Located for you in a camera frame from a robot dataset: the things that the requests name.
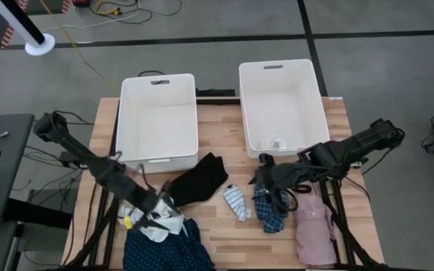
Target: white patterned cloth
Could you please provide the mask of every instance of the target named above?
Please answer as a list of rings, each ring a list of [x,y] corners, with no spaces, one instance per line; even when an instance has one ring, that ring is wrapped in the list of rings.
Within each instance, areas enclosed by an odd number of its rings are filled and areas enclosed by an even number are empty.
[[[239,221],[244,222],[250,217],[250,209],[246,209],[242,190],[235,184],[229,185],[224,192],[225,201],[234,210]]]
[[[130,222],[134,225],[143,216],[143,212],[140,209],[134,209],[126,206],[120,206],[118,210],[118,222],[125,225],[123,217],[129,216]],[[163,230],[156,227],[142,227],[140,231],[145,234],[153,242],[163,242],[169,233],[178,235],[182,229],[184,223],[184,215],[176,214],[165,202],[160,199],[155,206],[155,209],[148,214],[148,219],[166,227],[168,230]]]

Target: clothing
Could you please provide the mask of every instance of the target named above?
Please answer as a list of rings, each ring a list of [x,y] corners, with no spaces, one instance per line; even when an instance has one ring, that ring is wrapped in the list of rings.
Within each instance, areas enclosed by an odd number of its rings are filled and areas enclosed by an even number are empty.
[[[170,196],[177,207],[206,201],[227,180],[228,176],[222,157],[215,157],[209,153],[193,169],[172,182],[169,189]]]
[[[121,206],[118,211],[118,219],[120,224],[125,225],[123,216],[130,216],[130,221],[134,225],[143,216],[143,212],[139,209],[131,209]],[[148,219],[166,227],[169,230],[159,229],[156,227],[141,227],[139,230],[145,234],[153,242],[162,242],[168,237],[169,233],[179,235],[184,222],[184,215],[176,214],[165,202],[161,199],[155,209],[148,215]]]
[[[276,215],[272,212],[272,206],[267,202],[267,190],[263,184],[254,185],[254,204],[257,219],[262,221],[265,233],[278,233],[284,229],[284,218],[287,218],[287,212]],[[289,195],[281,191],[281,200],[283,205],[289,207]]]
[[[246,218],[250,217],[250,209],[246,209],[242,190],[237,185],[229,185],[225,189],[224,198],[236,213],[239,221],[244,222]]]
[[[124,251],[126,271],[210,271],[214,263],[200,243],[197,223],[189,219],[179,235],[152,242],[143,233],[129,230]]]
[[[336,239],[331,223],[331,211],[317,195],[316,188],[311,193],[297,195],[299,207],[295,211],[298,222],[296,239],[298,256],[302,263],[326,265],[336,263],[336,254],[331,239]]]

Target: red object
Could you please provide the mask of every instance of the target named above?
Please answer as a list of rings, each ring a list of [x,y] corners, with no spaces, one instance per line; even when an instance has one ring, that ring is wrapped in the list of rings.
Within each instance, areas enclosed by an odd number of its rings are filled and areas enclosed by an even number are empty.
[[[89,7],[90,0],[72,0],[75,7]]]

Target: pink shirt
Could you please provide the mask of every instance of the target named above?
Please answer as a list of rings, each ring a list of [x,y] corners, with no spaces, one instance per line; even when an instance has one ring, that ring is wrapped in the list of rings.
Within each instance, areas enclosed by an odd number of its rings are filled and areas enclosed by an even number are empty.
[[[296,239],[298,256],[302,263],[329,265],[336,263],[331,239],[336,239],[331,223],[331,211],[317,195],[319,188],[311,185],[310,193],[297,194],[299,207],[295,211],[298,222]]]

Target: yellow cable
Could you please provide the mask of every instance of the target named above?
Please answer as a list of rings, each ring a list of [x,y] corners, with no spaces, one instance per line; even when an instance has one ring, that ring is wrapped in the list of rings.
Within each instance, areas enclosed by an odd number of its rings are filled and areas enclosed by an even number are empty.
[[[93,67],[90,63],[87,62],[87,60],[84,59],[83,55],[81,55],[80,50],[78,49],[78,47],[76,46],[76,43],[73,41],[72,37],[70,37],[70,35],[68,34],[68,32],[65,30],[64,27],[61,26],[61,23],[58,21],[58,19],[53,15],[53,13],[50,11],[50,9],[48,8],[48,6],[46,5],[46,3],[44,3],[44,0],[39,0],[41,2],[41,5],[43,6],[43,8],[50,14],[50,16],[53,18],[53,20],[55,21],[55,23],[57,23],[57,25],[59,26],[59,28],[61,29],[61,31],[63,31],[63,34],[65,34],[66,38],[72,43],[74,49],[76,50],[76,52],[78,53],[78,55],[81,58],[81,61],[83,61],[83,63],[85,63],[88,67],[90,67],[90,69],[92,69],[94,72],[96,72],[96,74],[98,76],[100,76],[110,87],[111,90],[113,90],[115,92],[115,94],[117,96],[120,96],[120,93],[117,91],[117,88],[114,86],[114,84],[106,79],[105,76],[103,76],[101,73],[99,73],[95,67]]]
[[[103,0],[99,0],[94,6],[93,6],[93,11],[97,14],[101,14],[101,15],[109,15],[109,14],[115,14],[115,11],[118,11],[118,8],[114,8],[111,11],[98,11],[99,7],[101,6],[101,2]]]

